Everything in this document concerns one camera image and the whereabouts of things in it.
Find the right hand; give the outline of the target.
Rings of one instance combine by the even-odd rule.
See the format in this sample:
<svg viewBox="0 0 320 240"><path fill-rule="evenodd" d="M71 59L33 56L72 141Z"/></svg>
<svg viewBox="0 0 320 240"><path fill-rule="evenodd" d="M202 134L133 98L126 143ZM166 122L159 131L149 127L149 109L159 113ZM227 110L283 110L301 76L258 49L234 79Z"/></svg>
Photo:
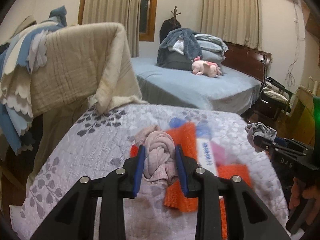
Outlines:
<svg viewBox="0 0 320 240"><path fill-rule="evenodd" d="M294 177L293 181L294 184L291 188L289 209L292 210L297 207L300 204L302 198L315 199L315 203L305 219L305 222L308 225L311 225L319 213L319 187L313 185L311 187L308 187L307 189L302 190L302 188L298 185L298 183L300 183L300 180Z"/></svg>

